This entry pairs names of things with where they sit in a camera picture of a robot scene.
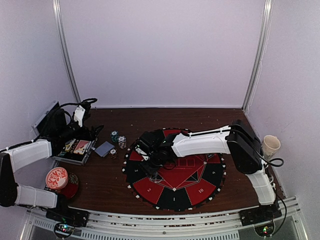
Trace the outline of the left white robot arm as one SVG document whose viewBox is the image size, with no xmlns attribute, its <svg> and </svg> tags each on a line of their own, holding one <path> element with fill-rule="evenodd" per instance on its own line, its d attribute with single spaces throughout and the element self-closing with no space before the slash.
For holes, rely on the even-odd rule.
<svg viewBox="0 0 320 240">
<path fill-rule="evenodd" d="M 94 141 L 102 126 L 88 128 L 85 121 L 90 117 L 95 98 L 81 102 L 65 103 L 52 108 L 42 118 L 37 136 L 0 151 L 0 205 L 39 207 L 52 209 L 61 222 L 72 218 L 63 197 L 44 190 L 45 171 L 49 162 L 57 156 L 71 140 Z"/>
</svg>

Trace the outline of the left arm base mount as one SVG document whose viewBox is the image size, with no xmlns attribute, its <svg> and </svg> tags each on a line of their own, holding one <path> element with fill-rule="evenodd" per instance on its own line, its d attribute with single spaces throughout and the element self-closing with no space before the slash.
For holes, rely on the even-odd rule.
<svg viewBox="0 0 320 240">
<path fill-rule="evenodd" d="M 57 204 L 46 210 L 46 218 L 65 223 L 73 227 L 86 227 L 90 213 L 85 210 L 70 208 L 65 195 L 57 194 Z"/>
</svg>

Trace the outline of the green white chip stack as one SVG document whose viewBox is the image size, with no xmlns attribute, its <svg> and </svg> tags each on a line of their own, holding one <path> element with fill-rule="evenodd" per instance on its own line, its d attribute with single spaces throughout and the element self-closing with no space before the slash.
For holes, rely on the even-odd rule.
<svg viewBox="0 0 320 240">
<path fill-rule="evenodd" d="M 110 133 L 110 138 L 113 143 L 117 143 L 119 139 L 119 132 L 114 130 Z"/>
</svg>

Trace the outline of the white grey chip stack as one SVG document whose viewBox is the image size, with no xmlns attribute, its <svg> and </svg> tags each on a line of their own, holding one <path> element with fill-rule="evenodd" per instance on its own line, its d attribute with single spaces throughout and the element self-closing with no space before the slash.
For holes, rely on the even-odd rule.
<svg viewBox="0 0 320 240">
<path fill-rule="evenodd" d="M 118 146 L 120 149 L 125 149 L 127 147 L 127 139 L 124 135 L 118 137 Z"/>
</svg>

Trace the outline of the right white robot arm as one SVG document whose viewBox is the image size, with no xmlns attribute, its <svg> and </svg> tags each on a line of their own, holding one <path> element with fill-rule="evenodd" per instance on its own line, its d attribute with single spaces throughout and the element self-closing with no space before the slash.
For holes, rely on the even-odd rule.
<svg viewBox="0 0 320 240">
<path fill-rule="evenodd" d="M 162 130 L 146 131 L 134 143 L 142 156 L 142 167 L 155 176 L 167 162 L 198 154 L 231 155 L 236 169 L 250 180 L 258 197 L 256 216 L 268 220 L 275 212 L 276 188 L 267 167 L 281 167 L 282 158 L 267 159 L 257 135 L 241 120 L 220 128 L 190 132 L 186 129 L 165 135 Z"/>
</svg>

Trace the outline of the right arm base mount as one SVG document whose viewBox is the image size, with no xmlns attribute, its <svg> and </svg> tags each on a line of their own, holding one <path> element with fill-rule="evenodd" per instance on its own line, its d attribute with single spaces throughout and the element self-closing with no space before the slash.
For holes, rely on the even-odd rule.
<svg viewBox="0 0 320 240">
<path fill-rule="evenodd" d="M 269 207 L 265 208 L 265 206 L 241 210 L 239 212 L 242 226 L 249 226 L 272 221 L 273 219 L 279 218 L 281 216 L 281 210 L 271 209 Z"/>
</svg>

